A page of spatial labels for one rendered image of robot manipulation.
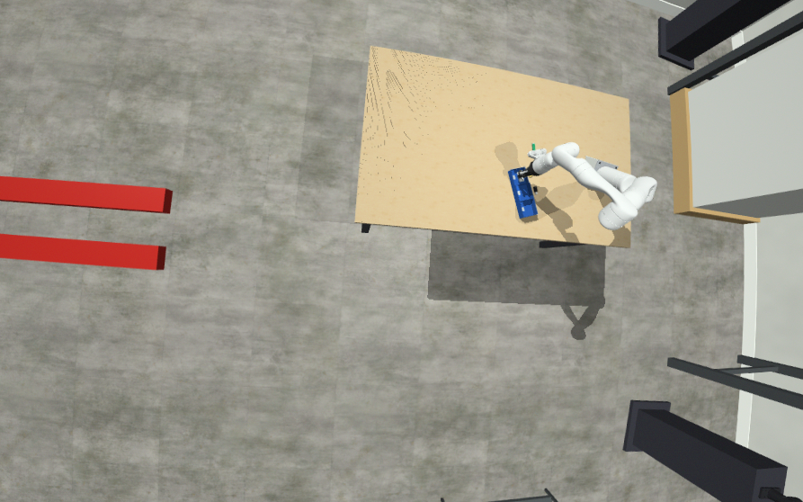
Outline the blue three-compartment bin rack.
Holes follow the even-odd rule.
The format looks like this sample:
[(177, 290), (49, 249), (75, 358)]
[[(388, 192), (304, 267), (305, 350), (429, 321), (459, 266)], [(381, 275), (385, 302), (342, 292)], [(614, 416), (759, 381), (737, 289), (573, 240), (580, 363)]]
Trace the blue three-compartment bin rack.
[(520, 219), (538, 214), (528, 176), (523, 178), (524, 182), (519, 182), (517, 178), (517, 172), (524, 169), (525, 167), (520, 167), (508, 171)]

